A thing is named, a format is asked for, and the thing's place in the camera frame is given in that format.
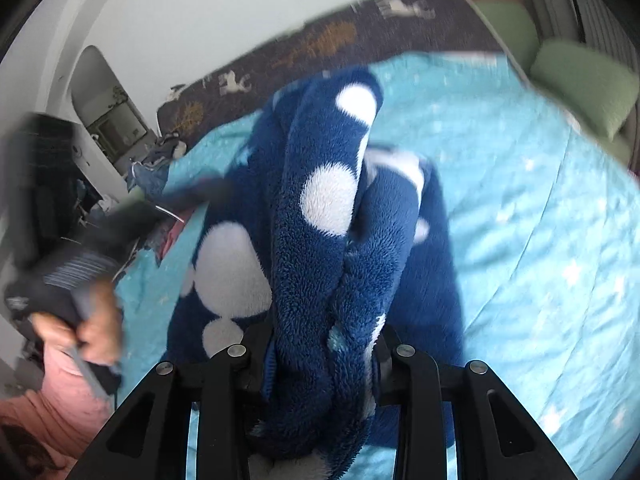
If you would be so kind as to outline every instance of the pink shirt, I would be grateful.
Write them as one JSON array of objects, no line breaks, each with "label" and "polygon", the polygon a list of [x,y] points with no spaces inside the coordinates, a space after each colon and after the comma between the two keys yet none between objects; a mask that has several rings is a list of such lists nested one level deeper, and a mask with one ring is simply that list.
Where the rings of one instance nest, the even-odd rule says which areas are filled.
[{"label": "pink shirt", "polygon": [[29,431],[62,468],[38,480],[63,480],[113,410],[95,399],[71,357],[45,346],[44,365],[42,389],[0,401],[0,421]]}]

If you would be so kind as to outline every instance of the silver screw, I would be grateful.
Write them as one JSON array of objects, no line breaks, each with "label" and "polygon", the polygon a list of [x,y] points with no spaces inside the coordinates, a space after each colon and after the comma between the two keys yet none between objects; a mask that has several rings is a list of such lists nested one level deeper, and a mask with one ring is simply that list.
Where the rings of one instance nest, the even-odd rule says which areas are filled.
[{"label": "silver screw", "polygon": [[158,375],[169,375],[173,371],[174,371],[174,365],[171,364],[169,361],[162,361],[161,363],[158,363],[158,365],[156,366],[156,374]]},{"label": "silver screw", "polygon": [[246,348],[242,345],[231,345],[226,349],[229,357],[242,357],[246,353]]},{"label": "silver screw", "polygon": [[483,362],[483,361],[478,361],[478,360],[476,360],[476,361],[471,361],[471,362],[469,363],[469,368],[471,368],[471,371],[472,371],[473,373],[478,374],[478,375],[485,374],[485,373],[486,373],[486,371],[489,369],[489,367],[486,365],[486,363],[485,363],[485,362]]},{"label": "silver screw", "polygon": [[396,353],[400,357],[411,357],[415,354],[415,348],[411,345],[398,345],[396,348]]}]

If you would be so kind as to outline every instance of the light blue bed sheet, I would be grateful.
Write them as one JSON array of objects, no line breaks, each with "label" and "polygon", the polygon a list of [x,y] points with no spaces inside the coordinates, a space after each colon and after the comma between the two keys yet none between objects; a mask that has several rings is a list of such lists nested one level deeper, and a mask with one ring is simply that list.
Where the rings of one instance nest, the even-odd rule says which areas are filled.
[{"label": "light blue bed sheet", "polygon": [[[609,479],[640,433],[638,184],[502,56],[404,54],[372,70],[385,102],[370,142],[431,157],[440,171],[466,356],[490,364],[580,480]],[[210,132],[172,165],[169,188],[223,171],[256,116]],[[203,216],[159,268],[143,252],[118,285],[121,398],[164,351]],[[390,479],[393,460],[366,447],[346,478]],[[452,449],[449,465],[455,478]]]}]

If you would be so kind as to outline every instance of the human hand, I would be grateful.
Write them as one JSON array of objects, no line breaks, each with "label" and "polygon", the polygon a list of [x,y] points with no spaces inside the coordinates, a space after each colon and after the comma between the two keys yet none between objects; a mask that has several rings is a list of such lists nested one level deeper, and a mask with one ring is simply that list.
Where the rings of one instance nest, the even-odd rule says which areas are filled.
[{"label": "human hand", "polygon": [[95,310],[74,332],[64,321],[45,312],[31,315],[36,334],[49,345],[61,350],[84,343],[80,356],[85,361],[111,366],[122,352],[122,316],[118,309],[113,285],[96,282],[90,290]]}]

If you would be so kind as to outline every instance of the folded blanket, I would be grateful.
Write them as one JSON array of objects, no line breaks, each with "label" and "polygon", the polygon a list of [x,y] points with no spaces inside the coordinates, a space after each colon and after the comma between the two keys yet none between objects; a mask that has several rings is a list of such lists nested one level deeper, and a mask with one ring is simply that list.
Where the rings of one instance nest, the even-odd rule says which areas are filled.
[{"label": "folded blanket", "polygon": [[165,357],[180,364],[271,316],[268,403],[250,433],[259,478],[338,478],[367,438],[396,444],[398,411],[375,403],[385,322],[436,360],[462,360],[438,178],[413,153],[367,147],[381,105],[364,68],[270,99],[227,174],[234,200],[206,213],[169,325]]}]

